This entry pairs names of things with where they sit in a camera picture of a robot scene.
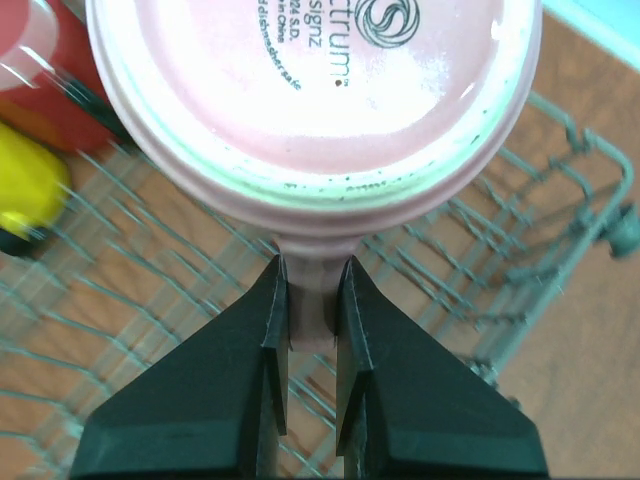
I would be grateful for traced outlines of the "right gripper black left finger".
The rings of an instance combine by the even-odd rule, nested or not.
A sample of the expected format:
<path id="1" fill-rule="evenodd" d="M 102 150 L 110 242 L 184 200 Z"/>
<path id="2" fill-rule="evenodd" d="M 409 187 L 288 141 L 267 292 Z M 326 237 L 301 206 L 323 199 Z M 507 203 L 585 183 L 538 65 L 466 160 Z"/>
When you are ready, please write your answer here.
<path id="1" fill-rule="evenodd" d="M 243 296 L 90 414 L 70 478 L 275 478 L 288 350 L 286 272 L 274 257 Z"/>

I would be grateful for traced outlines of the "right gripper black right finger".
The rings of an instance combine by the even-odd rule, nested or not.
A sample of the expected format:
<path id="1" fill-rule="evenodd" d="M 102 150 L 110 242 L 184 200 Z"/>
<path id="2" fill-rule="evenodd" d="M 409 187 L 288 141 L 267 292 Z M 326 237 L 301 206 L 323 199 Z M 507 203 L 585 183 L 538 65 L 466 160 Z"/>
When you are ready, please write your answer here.
<path id="1" fill-rule="evenodd" d="M 393 304 L 356 258 L 337 306 L 347 479 L 546 479 L 536 425 Z"/>

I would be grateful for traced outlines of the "pink patterned mug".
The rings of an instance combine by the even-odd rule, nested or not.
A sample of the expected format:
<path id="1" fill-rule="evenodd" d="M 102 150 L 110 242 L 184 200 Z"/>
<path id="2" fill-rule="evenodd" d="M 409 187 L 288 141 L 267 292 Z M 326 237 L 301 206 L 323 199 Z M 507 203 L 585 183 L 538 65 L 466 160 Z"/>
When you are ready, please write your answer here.
<path id="1" fill-rule="evenodd" d="M 108 98 L 176 186 L 269 232 L 298 351 L 336 342 L 360 240 L 435 209 L 514 127 L 538 1 L 90 1 Z"/>

